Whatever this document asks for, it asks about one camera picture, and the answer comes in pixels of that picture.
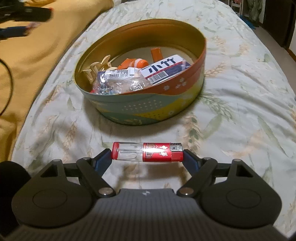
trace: yellow blanket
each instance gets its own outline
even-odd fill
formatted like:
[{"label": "yellow blanket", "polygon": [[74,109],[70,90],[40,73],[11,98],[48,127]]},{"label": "yellow blanket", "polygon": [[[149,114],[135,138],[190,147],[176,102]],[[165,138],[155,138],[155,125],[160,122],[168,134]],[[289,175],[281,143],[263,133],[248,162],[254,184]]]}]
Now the yellow blanket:
[{"label": "yellow blanket", "polygon": [[[30,0],[27,4],[52,7],[54,14],[29,36],[0,42],[0,58],[11,68],[15,81],[11,103],[0,117],[0,161],[10,160],[28,111],[61,55],[96,15],[113,6],[113,1]],[[0,28],[27,24],[6,22]],[[0,110],[8,96],[9,77],[0,66]]]}]

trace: barcode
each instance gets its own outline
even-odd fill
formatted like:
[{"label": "barcode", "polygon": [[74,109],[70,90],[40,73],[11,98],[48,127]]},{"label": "barcode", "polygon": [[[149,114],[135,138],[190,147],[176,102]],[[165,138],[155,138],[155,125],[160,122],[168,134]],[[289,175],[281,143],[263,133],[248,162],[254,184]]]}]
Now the barcode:
[{"label": "barcode", "polygon": [[119,77],[119,74],[109,74],[110,77],[115,77],[115,78],[118,78]]},{"label": "barcode", "polygon": [[168,76],[168,74],[166,72],[162,71],[162,72],[159,72],[158,74],[151,76],[150,78],[148,78],[148,80],[150,80],[150,82],[152,84],[154,84],[155,82],[157,82],[167,76]]}]

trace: beige hair clip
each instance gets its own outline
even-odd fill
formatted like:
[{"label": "beige hair clip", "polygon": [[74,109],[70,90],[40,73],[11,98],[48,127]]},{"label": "beige hair clip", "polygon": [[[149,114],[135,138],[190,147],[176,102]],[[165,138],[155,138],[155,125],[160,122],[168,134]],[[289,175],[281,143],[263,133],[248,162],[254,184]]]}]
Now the beige hair clip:
[{"label": "beige hair clip", "polygon": [[117,67],[111,66],[109,59],[110,55],[107,55],[103,58],[102,62],[94,62],[89,66],[89,69],[82,71],[88,78],[90,84],[93,84],[93,82],[96,79],[96,76],[98,75],[98,72],[117,69]]}]

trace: orange plastic item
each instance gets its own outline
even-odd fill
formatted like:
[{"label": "orange plastic item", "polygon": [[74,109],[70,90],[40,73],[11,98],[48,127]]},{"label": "orange plastic item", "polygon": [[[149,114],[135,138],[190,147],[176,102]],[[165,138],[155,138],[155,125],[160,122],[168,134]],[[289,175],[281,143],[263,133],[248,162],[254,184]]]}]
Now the orange plastic item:
[{"label": "orange plastic item", "polygon": [[151,55],[152,55],[152,58],[153,58],[153,62],[156,63],[160,60],[163,59],[163,55],[161,53],[161,50],[160,48],[153,48],[151,49]]},{"label": "orange plastic item", "polygon": [[127,58],[125,61],[118,66],[117,69],[127,69],[128,67],[135,67],[135,68],[144,68],[148,66],[149,63],[141,58]]}]

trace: black cable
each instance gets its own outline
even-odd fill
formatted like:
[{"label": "black cable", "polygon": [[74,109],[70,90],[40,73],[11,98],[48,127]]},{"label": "black cable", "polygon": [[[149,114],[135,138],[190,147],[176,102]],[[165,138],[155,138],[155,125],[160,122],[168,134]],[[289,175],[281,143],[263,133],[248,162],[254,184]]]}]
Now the black cable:
[{"label": "black cable", "polygon": [[8,65],[2,59],[0,59],[0,63],[3,64],[5,66],[5,68],[7,69],[8,74],[9,74],[9,79],[10,79],[10,93],[9,93],[9,98],[7,100],[7,103],[6,103],[5,107],[3,108],[3,110],[0,113],[0,116],[1,116],[4,113],[4,111],[6,110],[6,108],[8,107],[8,105],[9,105],[9,103],[11,101],[14,84],[13,84],[13,77],[12,77],[12,73],[11,73],[10,68],[8,67]]}]

